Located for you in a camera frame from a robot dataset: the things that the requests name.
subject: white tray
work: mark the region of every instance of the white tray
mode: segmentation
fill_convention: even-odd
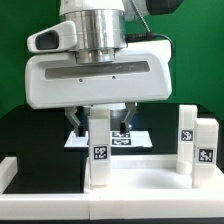
[[[176,156],[112,157],[110,184],[85,194],[1,195],[0,220],[89,220],[224,217],[224,175],[191,189],[191,177],[175,172]],[[15,176],[16,159],[0,164],[2,190]]]

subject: white rectangular block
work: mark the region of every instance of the white rectangular block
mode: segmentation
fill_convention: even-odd
[[[17,159],[7,157],[0,163],[0,194],[8,187],[17,173]]]
[[[179,106],[179,128],[194,129],[194,119],[197,118],[198,108],[196,105]]]
[[[194,120],[197,118],[197,106],[179,106],[179,128],[178,128],[178,153],[177,166],[178,173],[189,175],[192,171],[193,151],[194,151]]]
[[[219,124],[215,119],[196,119],[194,135],[193,188],[208,185],[214,178]]]
[[[194,144],[200,147],[217,147],[219,124],[215,119],[196,119]]]
[[[92,186],[107,185],[111,172],[110,111],[92,108],[89,117],[89,159]]]

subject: green backdrop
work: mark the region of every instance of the green backdrop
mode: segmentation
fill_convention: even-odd
[[[168,103],[202,104],[224,120],[224,1],[185,0],[172,15],[148,16],[152,31],[175,43]],[[25,104],[29,35],[57,24],[58,0],[10,0],[0,6],[0,117]],[[129,33],[141,25],[127,24]]]

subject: metal cylinder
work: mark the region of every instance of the metal cylinder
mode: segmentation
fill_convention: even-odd
[[[76,25],[78,64],[114,61],[114,49],[125,43],[124,12],[120,10],[89,10],[68,13],[66,20]]]

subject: black table surface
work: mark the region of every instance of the black table surface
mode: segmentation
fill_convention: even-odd
[[[153,143],[148,150],[112,149],[113,155],[176,154],[178,136],[177,104],[138,104],[133,119],[134,130],[147,130]],[[215,115],[198,105],[199,117]],[[218,160],[224,168],[220,124]],[[72,131],[63,109],[32,110],[27,105],[16,107],[0,119],[0,162],[16,156],[18,173],[4,194],[82,193],[87,149],[66,150],[64,144]],[[90,221],[41,221],[4,223],[89,223]],[[224,219],[107,220],[91,223],[224,223]]]

